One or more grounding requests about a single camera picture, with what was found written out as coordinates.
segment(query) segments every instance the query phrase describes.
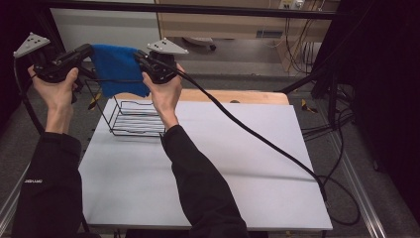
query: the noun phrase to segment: wrist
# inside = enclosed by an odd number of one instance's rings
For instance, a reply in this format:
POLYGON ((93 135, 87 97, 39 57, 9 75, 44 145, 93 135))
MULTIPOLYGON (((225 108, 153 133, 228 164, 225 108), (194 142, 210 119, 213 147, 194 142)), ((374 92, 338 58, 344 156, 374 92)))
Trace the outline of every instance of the wrist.
POLYGON ((72 116, 72 106, 49 109, 46 132, 67 134, 72 116))
POLYGON ((160 119, 166 130, 168 130, 169 128, 175 125, 179 125, 178 118, 176 117, 174 113, 160 114, 160 119))

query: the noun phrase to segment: dark background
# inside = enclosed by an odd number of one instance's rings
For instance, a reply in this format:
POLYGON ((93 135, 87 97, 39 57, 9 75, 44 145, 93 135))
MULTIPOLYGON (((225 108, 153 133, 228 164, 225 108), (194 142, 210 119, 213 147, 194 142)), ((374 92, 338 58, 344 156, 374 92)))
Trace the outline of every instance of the dark background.
MULTIPOLYGON (((0 130, 3 129, 10 115, 20 105, 21 99, 16 84, 13 70, 13 52, 28 38, 31 32, 45 36, 46 33, 33 14, 31 1, 28 0, 2 0, 0 1, 0 130)), ((50 11, 47 11, 47 19, 53 22, 50 11)), ((28 84, 26 68, 30 65, 27 57, 17 60, 19 78, 23 84, 28 84)))
POLYGON ((420 223, 418 1, 342 0, 339 10, 358 17, 332 23, 315 67, 326 62, 339 83, 354 87, 352 106, 378 169, 389 173, 420 223))

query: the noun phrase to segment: person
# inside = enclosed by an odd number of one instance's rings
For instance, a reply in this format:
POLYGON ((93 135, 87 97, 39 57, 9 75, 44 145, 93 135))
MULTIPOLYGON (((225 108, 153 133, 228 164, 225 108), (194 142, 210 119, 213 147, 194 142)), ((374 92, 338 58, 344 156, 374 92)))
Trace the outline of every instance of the person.
MULTIPOLYGON (((78 70, 73 68, 60 83, 42 81, 32 67, 28 72, 47 105, 48 119, 21 187, 12 237, 77 237, 83 219, 82 181, 77 169, 81 146, 68 135, 68 129, 78 70)), ((153 84, 145 72, 143 77, 166 129, 161 143, 172 162, 182 210, 191 223, 189 237, 249 237, 228 184, 195 147, 176 117, 181 78, 153 84)))

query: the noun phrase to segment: black sleeve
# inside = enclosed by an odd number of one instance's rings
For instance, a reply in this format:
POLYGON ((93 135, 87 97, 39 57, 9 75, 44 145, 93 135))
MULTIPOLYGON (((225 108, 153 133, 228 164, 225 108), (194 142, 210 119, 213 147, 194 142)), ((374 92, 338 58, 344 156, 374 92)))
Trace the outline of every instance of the black sleeve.
POLYGON ((183 128, 170 128, 162 144, 172 161, 183 212, 192 225, 190 238, 249 237, 228 184, 183 128))
POLYGON ((21 187, 13 238, 73 237, 82 220, 80 142, 44 133, 21 187))

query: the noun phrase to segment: blue cloth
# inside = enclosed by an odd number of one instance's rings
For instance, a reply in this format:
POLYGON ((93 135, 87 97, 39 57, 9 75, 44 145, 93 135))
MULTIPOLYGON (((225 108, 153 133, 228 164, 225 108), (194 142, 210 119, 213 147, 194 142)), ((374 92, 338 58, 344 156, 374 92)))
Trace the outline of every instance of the blue cloth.
POLYGON ((134 59, 134 48, 110 45, 92 45, 96 74, 106 97, 121 92, 130 92, 142 97, 149 95, 149 89, 143 83, 139 64, 134 59))

